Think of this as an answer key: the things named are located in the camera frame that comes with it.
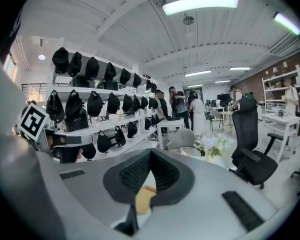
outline brick wall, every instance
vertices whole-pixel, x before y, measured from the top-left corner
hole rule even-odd
[[[271,78],[271,76],[274,75],[273,73],[273,67],[276,67],[278,70],[278,75],[281,75],[283,73],[283,61],[285,61],[288,65],[289,71],[293,71],[296,69],[296,65],[299,64],[300,66],[300,52],[296,53],[295,55],[292,55],[291,57],[286,58],[285,60],[282,60],[276,64],[273,64],[272,66],[265,68],[264,70],[258,72],[257,74],[250,76],[240,82],[237,82],[235,86],[242,91],[243,93],[249,93],[253,92],[254,97],[257,101],[264,101],[265,95],[264,95],[264,88],[262,83],[262,78],[267,79],[268,77]],[[274,95],[275,99],[281,99],[282,95],[285,95],[285,91],[269,91],[267,93],[266,98],[271,99],[271,95]]]

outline ceiling light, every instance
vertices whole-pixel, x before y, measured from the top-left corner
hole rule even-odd
[[[250,70],[251,67],[230,67],[230,70]]]
[[[46,56],[44,56],[43,54],[40,54],[39,56],[38,56],[38,58],[39,58],[39,60],[45,60],[46,59]]]
[[[196,73],[191,73],[191,74],[186,74],[186,77],[191,77],[191,76],[195,76],[195,75],[201,75],[201,74],[206,74],[206,73],[210,73],[211,70],[207,70],[207,71],[201,71],[201,72],[196,72]]]
[[[229,82],[230,82],[230,80],[224,80],[224,81],[216,81],[215,83],[219,84],[219,83],[229,83]]]
[[[293,24],[290,20],[288,20],[281,13],[276,12],[274,15],[274,20],[284,25],[287,29],[291,30],[297,36],[300,35],[300,28],[298,28],[295,24]]]
[[[203,86],[203,84],[190,85],[188,88]]]
[[[238,0],[179,0],[164,4],[162,9],[165,15],[172,14],[207,7],[227,7],[237,8]]]

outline desk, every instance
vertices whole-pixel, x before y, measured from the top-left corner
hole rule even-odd
[[[233,113],[234,113],[233,111],[223,111],[223,112],[220,113],[222,115],[223,123],[225,121],[225,116],[229,115],[229,124],[228,125],[224,125],[224,126],[229,126],[231,134],[232,134],[233,126],[234,126],[234,124],[231,122],[232,121],[232,114]]]
[[[261,140],[258,142],[258,149],[260,149],[263,138],[265,137],[265,129],[266,127],[280,132],[283,134],[283,141],[281,143],[280,151],[278,153],[278,157],[276,159],[276,162],[279,163],[282,154],[284,153],[284,148],[287,143],[288,137],[295,135],[294,141],[289,141],[289,143],[293,143],[293,151],[296,149],[296,139],[298,136],[298,130],[299,130],[299,124],[300,124],[300,117],[289,115],[285,117],[280,117],[275,114],[263,114],[262,115],[262,131],[261,131]]]
[[[212,106],[208,106],[209,111],[211,112],[211,110],[222,110],[223,112],[225,111],[225,107],[224,106],[219,106],[219,107],[212,107]]]
[[[164,149],[164,145],[162,142],[162,135],[161,135],[161,128],[166,127],[168,129],[167,131],[167,137],[168,140],[170,140],[170,135],[169,135],[169,127],[184,127],[184,119],[181,118],[180,120],[175,120],[175,121],[168,121],[168,120],[162,120],[160,123],[158,123],[157,126],[157,131],[158,131],[158,141],[159,141],[159,147],[160,149]]]

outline white storage rack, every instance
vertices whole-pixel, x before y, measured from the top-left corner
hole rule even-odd
[[[277,91],[285,91],[287,90],[287,87],[280,87],[280,88],[268,88],[266,89],[265,87],[265,83],[266,82],[273,82],[274,80],[281,80],[285,77],[293,77],[293,76],[298,76],[298,80],[299,80],[299,84],[295,84],[294,87],[296,88],[300,88],[300,66],[299,65],[295,65],[295,70],[278,75],[278,76],[274,76],[272,78],[268,78],[268,79],[263,79],[262,78],[262,84],[263,84],[263,92],[264,92],[264,105],[265,105],[265,113],[269,112],[269,113],[273,113],[272,110],[267,109],[267,103],[279,103],[279,104],[285,104],[285,101],[283,99],[267,99],[266,98],[266,94],[268,92],[277,92]]]
[[[95,57],[98,60],[99,64],[101,64],[101,63],[108,64],[110,62],[106,59],[103,59],[103,58],[100,58],[97,56],[93,56],[93,55],[85,53],[85,52],[81,52],[81,51],[79,51],[79,52],[82,54],[82,59],[86,60],[86,61],[91,57]],[[115,76],[114,80],[117,81],[119,84],[120,83],[119,78],[120,78],[123,67],[116,63],[113,63],[113,62],[111,62],[111,63],[116,69],[116,76]],[[86,63],[82,62],[81,71],[85,70],[85,68],[86,68]],[[56,84],[56,78],[58,76],[69,77],[69,82],[71,81],[72,78],[71,78],[71,76],[68,75],[68,73],[57,75],[55,73],[55,65],[53,63],[51,63],[50,75],[49,75],[49,78],[47,81],[47,86],[46,86],[46,90],[47,90],[46,91],[46,100],[48,100],[51,92],[53,90],[55,90],[55,91],[57,91],[58,96],[59,96],[63,106],[65,106],[68,96],[73,89],[79,94],[80,98],[82,99],[82,102],[88,101],[88,98],[92,91],[95,91],[97,94],[99,94],[101,96],[103,102],[108,101],[110,93],[113,93],[114,95],[116,95],[120,99],[121,102],[124,100],[125,94],[132,97],[132,99],[134,98],[134,95],[136,95],[140,101],[141,101],[142,96],[144,96],[145,98],[153,97],[153,94],[150,91],[146,91],[141,94],[138,93],[137,89],[132,86],[135,73],[128,68],[126,68],[126,70],[130,72],[131,78],[127,82],[127,87],[120,89],[118,91],[97,89],[97,88],[74,87],[74,86],[58,86]],[[100,81],[102,79],[102,77],[104,76],[104,74],[105,74],[104,69],[99,70],[96,81]],[[147,78],[145,78],[142,74],[138,74],[138,75],[141,77],[141,84],[139,85],[139,87],[141,87],[142,85],[146,84]],[[151,82],[158,84],[158,81],[154,80],[153,78],[151,79]],[[147,139],[150,135],[152,135],[157,130],[156,127],[150,127],[149,130],[144,129],[145,117],[151,117],[151,115],[155,115],[155,114],[156,114],[155,110],[148,109],[148,106],[144,110],[140,109],[135,115],[128,115],[128,116],[125,115],[125,116],[119,117],[119,116],[112,116],[110,114],[109,120],[100,121],[95,126],[89,125],[88,128],[71,131],[70,133],[79,134],[79,135],[93,135],[95,137],[95,138],[93,138],[93,143],[95,144],[94,146],[96,149],[96,154],[95,154],[95,157],[93,158],[93,160],[118,156],[118,155],[128,151],[129,149],[133,148],[135,145],[139,144],[143,140],[144,140],[143,142],[146,142],[145,139]],[[125,140],[126,140],[126,143],[124,146],[118,147],[117,145],[115,145],[115,146],[111,147],[107,153],[100,153],[98,151],[98,147],[97,147],[96,143],[97,143],[99,131],[106,131],[106,130],[114,129],[116,126],[125,125],[125,124],[128,124],[129,122],[134,122],[134,121],[138,121],[138,125],[139,125],[138,132],[134,136],[134,138],[128,138],[127,133],[124,133]],[[153,141],[148,141],[148,142],[150,143],[150,146],[154,145]],[[86,159],[84,157],[82,157],[81,159],[78,159],[77,162],[85,162],[85,161],[86,161]]]

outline person in white dress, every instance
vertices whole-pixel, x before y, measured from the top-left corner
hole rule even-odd
[[[205,105],[201,99],[198,99],[198,93],[194,93],[192,96],[193,101],[190,104],[189,112],[193,112],[193,132],[196,136],[204,134],[205,128]]]

